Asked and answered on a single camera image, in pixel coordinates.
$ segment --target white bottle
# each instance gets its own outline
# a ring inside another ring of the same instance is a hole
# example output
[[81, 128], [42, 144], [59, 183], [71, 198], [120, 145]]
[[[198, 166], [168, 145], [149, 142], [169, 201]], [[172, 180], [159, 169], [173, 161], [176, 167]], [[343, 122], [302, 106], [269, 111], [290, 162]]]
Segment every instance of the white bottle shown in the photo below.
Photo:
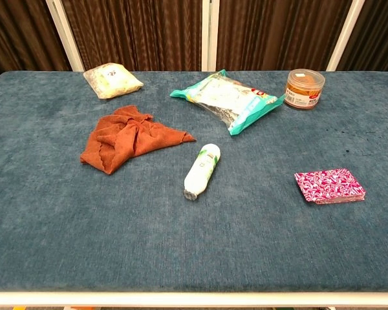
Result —
[[196, 200], [204, 192], [214, 167], [220, 159], [220, 149], [215, 144], [206, 144], [201, 148], [197, 159], [184, 180], [184, 196]]

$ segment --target small plastic bag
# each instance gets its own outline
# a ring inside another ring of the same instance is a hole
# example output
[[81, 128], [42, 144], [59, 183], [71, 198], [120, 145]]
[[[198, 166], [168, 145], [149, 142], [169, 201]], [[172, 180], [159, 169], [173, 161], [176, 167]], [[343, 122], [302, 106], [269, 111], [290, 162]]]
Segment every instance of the small plastic bag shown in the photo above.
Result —
[[226, 77], [225, 70], [216, 72], [184, 90], [174, 90], [170, 96], [185, 98], [214, 113], [225, 122], [232, 136], [280, 106], [284, 98], [244, 86]]
[[144, 86], [123, 65], [106, 63], [83, 73], [89, 85], [99, 99], [109, 99], [116, 96], [136, 92]]

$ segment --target white pole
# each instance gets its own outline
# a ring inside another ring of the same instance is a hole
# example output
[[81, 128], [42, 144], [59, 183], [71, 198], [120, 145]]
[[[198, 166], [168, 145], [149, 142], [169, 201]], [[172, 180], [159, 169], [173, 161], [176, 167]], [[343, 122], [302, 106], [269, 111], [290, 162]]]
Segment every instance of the white pole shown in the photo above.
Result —
[[208, 54], [210, 51], [210, 0], [202, 0], [201, 18], [201, 71], [208, 71]]
[[220, 0], [212, 0], [211, 3], [211, 30], [210, 30], [210, 55], [209, 71], [215, 71], [217, 64], [217, 40], [219, 35]]
[[354, 29], [356, 20], [358, 19], [364, 2], [365, 0], [352, 0], [352, 4], [350, 5], [347, 18], [345, 20], [345, 23], [343, 24], [341, 34], [339, 35], [338, 41], [336, 42], [334, 52], [329, 60], [329, 64], [326, 68], [326, 71], [336, 70], [336, 67], [338, 66], [341, 60], [343, 51], [347, 46], [350, 34]]
[[76, 46], [75, 39], [73, 38], [72, 30], [70, 29], [61, 0], [46, 0], [46, 4], [52, 15], [53, 22], [58, 31], [60, 41], [65, 49], [72, 70], [83, 71], [82, 59], [78, 47]]

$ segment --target pink package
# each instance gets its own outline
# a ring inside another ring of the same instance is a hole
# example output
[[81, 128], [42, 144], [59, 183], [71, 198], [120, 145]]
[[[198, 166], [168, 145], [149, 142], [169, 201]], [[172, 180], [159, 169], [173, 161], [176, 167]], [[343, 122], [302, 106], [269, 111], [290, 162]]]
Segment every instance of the pink package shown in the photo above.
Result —
[[365, 189], [347, 169], [299, 172], [294, 176], [308, 202], [320, 205], [365, 199]]

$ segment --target brown curtain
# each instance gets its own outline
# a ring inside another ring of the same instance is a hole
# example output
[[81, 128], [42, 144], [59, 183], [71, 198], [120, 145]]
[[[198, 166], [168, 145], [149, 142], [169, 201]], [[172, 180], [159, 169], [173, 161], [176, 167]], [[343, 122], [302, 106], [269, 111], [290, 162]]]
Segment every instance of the brown curtain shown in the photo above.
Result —
[[217, 68], [325, 70], [351, 0], [221, 0]]
[[388, 71], [388, 0], [366, 0], [337, 70]]
[[45, 0], [0, 0], [0, 73], [70, 70]]
[[63, 0], [86, 70], [200, 70], [201, 0]]

